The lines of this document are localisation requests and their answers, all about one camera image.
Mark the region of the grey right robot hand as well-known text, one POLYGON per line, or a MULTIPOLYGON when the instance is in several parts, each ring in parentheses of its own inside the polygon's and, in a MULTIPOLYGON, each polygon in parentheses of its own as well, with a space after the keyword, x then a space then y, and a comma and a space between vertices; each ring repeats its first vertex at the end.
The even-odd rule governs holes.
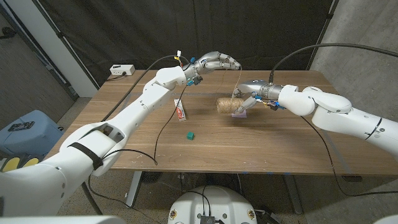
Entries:
POLYGON ((282 85, 275 85, 264 80, 249 80, 238 84, 233 91, 232 98, 240 98, 246 94, 249 97, 233 113, 240 114, 262 100, 277 101, 282 88, 282 85))

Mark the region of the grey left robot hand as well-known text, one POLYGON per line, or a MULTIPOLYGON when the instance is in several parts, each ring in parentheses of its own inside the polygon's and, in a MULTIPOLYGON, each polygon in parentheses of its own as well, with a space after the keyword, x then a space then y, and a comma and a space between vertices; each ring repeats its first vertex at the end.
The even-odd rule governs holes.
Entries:
POLYGON ((240 68, 241 64, 231 56, 214 51, 183 66, 183 71, 188 81, 193 80, 198 84, 203 80, 202 75, 214 70, 239 70, 240 68))

